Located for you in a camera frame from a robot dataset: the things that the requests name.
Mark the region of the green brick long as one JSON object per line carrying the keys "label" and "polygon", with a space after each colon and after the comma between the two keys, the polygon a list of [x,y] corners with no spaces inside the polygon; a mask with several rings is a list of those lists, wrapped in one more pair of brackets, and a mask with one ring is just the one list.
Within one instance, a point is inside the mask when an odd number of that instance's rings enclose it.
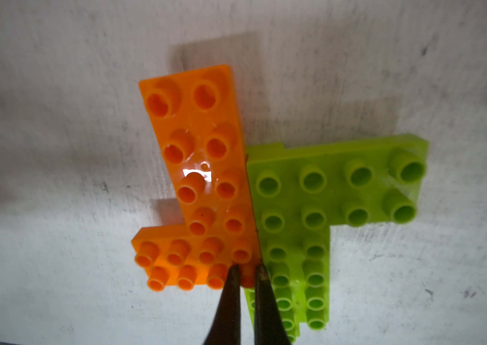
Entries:
{"label": "green brick long", "polygon": [[298,228],[260,236],[272,288],[290,288],[299,330],[321,331],[329,321],[330,231]]}

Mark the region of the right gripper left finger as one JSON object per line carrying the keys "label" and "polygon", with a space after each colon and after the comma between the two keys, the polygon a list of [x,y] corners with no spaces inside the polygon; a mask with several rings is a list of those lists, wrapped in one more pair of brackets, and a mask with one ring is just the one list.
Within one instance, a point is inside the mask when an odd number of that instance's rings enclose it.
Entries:
{"label": "right gripper left finger", "polygon": [[241,344],[241,276],[238,265],[229,269],[215,318],[204,345]]}

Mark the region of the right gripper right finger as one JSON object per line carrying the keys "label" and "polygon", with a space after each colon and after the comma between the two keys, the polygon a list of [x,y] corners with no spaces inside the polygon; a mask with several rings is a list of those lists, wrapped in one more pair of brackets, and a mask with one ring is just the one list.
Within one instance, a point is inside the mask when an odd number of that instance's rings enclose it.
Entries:
{"label": "right gripper right finger", "polygon": [[255,271],[254,343],[257,345],[291,345],[266,267],[260,264]]}

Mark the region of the orange brick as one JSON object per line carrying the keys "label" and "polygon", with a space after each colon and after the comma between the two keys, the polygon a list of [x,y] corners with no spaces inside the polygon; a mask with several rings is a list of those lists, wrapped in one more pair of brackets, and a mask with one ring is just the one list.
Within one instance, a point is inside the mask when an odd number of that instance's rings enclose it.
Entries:
{"label": "orange brick", "polygon": [[254,272],[262,261],[254,227],[239,233],[214,225],[202,236],[185,224],[144,227],[131,241],[135,263],[147,275],[154,292],[175,286],[190,291],[197,285],[223,289],[230,267],[239,266],[241,287],[254,287]]}
{"label": "orange brick", "polygon": [[213,66],[138,83],[187,228],[227,241],[233,261],[258,240],[232,69]]}

